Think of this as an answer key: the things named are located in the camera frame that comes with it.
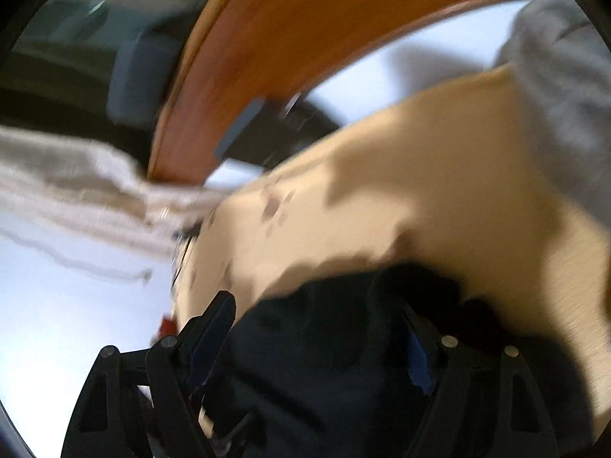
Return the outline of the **black knit sweater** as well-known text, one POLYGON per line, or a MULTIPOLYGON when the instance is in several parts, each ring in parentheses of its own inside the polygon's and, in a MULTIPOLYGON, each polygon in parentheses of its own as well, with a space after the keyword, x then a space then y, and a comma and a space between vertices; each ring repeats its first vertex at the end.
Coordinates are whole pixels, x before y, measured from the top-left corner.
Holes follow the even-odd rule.
POLYGON ((409 457, 451 354, 488 335, 521 338, 557 457, 595 455, 592 410, 566 350, 506 328, 490 303, 415 264, 257 304, 229 335, 205 414, 249 457, 409 457))

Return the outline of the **red cloth item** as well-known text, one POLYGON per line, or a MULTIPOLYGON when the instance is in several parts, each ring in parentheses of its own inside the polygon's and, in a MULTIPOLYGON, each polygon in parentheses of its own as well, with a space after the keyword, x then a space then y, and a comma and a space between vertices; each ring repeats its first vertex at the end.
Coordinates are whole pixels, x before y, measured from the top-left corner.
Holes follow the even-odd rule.
POLYGON ((157 329, 156 339, 161 340, 163 337, 176 336, 178 327, 174 315, 164 315, 160 321, 160 326, 157 329))

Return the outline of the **left beige curtain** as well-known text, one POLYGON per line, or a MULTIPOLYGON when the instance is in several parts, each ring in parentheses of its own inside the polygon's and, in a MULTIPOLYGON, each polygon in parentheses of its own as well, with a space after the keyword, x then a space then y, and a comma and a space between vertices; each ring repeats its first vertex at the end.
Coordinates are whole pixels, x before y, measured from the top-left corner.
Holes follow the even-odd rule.
POLYGON ((1 129, 2 207, 150 258, 172 258, 177 234, 226 195, 149 183, 135 159, 102 142, 1 129))

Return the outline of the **yellow paw print blanket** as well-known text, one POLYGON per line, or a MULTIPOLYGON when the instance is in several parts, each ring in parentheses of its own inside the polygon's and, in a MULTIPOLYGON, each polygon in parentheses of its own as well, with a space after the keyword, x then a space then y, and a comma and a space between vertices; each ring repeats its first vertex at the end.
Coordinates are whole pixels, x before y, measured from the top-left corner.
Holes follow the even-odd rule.
POLYGON ((180 266, 178 325, 219 290, 244 312, 317 278, 410 258, 525 333, 565 342, 610 417, 610 235, 535 166, 508 66, 419 92, 234 191, 180 266))

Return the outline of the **black box on bed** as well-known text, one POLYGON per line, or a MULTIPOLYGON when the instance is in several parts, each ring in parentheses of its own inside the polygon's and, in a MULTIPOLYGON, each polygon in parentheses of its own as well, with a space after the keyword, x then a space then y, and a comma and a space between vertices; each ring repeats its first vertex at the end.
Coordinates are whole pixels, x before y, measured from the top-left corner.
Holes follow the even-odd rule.
POLYGON ((276 105, 256 98, 225 131, 214 149, 218 160, 233 159, 273 169, 340 125, 308 102, 276 105))

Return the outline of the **dark box on sill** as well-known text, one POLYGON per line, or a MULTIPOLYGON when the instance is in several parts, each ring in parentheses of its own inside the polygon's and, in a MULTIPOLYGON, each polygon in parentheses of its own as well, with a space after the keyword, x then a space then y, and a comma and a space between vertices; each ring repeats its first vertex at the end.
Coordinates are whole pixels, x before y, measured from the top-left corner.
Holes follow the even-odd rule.
POLYGON ((115 124, 149 129, 182 48, 179 40, 155 32, 124 42, 112 70, 107 117, 115 124))

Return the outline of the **grey garment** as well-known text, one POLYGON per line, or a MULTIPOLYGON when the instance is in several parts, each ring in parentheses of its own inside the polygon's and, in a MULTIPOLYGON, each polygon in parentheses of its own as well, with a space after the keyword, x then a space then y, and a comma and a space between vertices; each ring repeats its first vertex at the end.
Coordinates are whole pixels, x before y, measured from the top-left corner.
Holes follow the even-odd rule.
POLYGON ((574 0, 532 0, 497 62, 512 67, 538 168, 610 224, 610 51, 574 0))

